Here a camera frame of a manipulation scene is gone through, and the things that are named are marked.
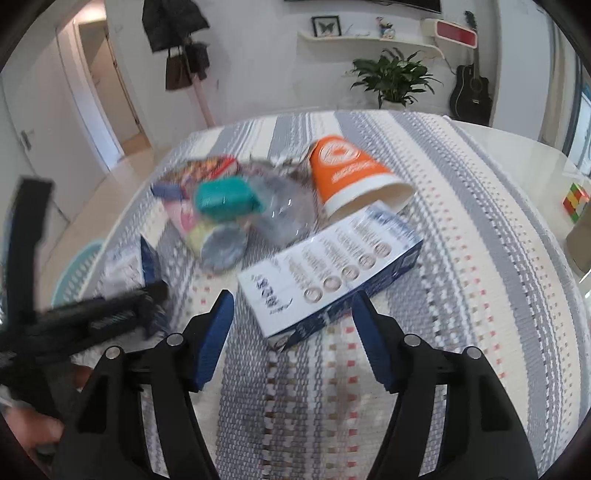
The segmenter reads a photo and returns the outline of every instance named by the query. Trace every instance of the metal screw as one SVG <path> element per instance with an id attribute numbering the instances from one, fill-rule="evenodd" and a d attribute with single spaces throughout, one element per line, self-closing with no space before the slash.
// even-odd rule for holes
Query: metal screw
<path id="1" fill-rule="evenodd" d="M 482 356 L 482 352 L 480 351 L 480 349 L 476 348 L 475 346 L 468 347 L 466 353 L 470 358 L 473 358 L 474 360 L 478 360 Z"/>
<path id="2" fill-rule="evenodd" d="M 409 333 L 404 337 L 404 343 L 406 343 L 408 346 L 419 346 L 421 344 L 421 339 L 415 334 Z"/>
<path id="3" fill-rule="evenodd" d="M 183 335 L 180 333 L 173 333 L 166 338 L 166 343 L 170 346 L 177 346 L 183 343 Z"/>
<path id="4" fill-rule="evenodd" d="M 107 351 L 105 352 L 105 356 L 109 360 L 113 360 L 119 356 L 121 353 L 121 349 L 118 346 L 110 346 Z"/>

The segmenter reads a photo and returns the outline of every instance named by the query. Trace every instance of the television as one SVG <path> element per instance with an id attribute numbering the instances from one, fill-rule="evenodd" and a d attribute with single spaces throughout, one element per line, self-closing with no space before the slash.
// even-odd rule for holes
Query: television
<path id="1" fill-rule="evenodd" d="M 303 2 L 305 0 L 285 0 L 286 2 Z M 378 5 L 408 5 L 409 7 L 420 8 L 441 13 L 441 0 L 365 0 Z"/>

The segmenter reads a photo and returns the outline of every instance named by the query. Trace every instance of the potted plant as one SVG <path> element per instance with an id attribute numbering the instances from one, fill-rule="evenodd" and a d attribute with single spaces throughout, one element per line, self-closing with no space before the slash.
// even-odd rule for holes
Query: potted plant
<path id="1" fill-rule="evenodd" d="M 429 85 L 431 80 L 439 82 L 428 73 L 428 69 L 420 61 L 412 61 L 418 52 L 407 59 L 399 49 L 382 50 L 378 61 L 356 59 L 353 61 L 353 73 L 359 77 L 351 88 L 365 85 L 365 91 L 378 92 L 378 105 L 389 110 L 404 110 L 407 103 L 414 103 L 417 99 L 413 93 L 426 92 L 428 88 L 432 94 L 435 91 Z"/>

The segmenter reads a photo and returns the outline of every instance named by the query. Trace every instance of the figurine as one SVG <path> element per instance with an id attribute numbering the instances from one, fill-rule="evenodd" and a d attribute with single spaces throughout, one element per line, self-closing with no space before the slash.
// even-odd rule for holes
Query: figurine
<path id="1" fill-rule="evenodd" d="M 390 22 L 385 21 L 383 17 L 376 17 L 376 20 L 378 21 L 380 37 L 394 38 L 396 36 L 396 31 Z"/>

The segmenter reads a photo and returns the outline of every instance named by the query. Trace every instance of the black jacket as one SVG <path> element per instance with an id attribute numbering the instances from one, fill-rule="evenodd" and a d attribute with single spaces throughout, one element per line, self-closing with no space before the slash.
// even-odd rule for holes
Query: black jacket
<path id="1" fill-rule="evenodd" d="M 191 0 L 144 0 L 142 23 L 152 52 L 178 47 L 192 32 L 209 28 Z"/>

